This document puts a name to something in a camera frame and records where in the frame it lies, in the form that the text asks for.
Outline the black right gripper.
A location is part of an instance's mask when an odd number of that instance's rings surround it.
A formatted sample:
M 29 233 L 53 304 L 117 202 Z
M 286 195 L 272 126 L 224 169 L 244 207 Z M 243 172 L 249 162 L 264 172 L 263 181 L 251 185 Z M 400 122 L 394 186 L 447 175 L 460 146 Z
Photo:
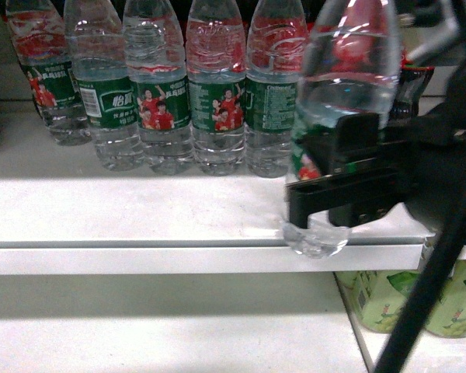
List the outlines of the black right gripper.
M 375 167 L 285 183 L 289 223 L 308 228 L 311 214 L 328 210 L 330 222 L 348 223 L 350 230 L 382 218 L 401 202 L 423 207 L 434 190 L 447 195 L 459 187 L 466 173 L 466 127 L 456 140 L 443 107 L 418 114 L 433 72 L 433 67 L 401 66 Z

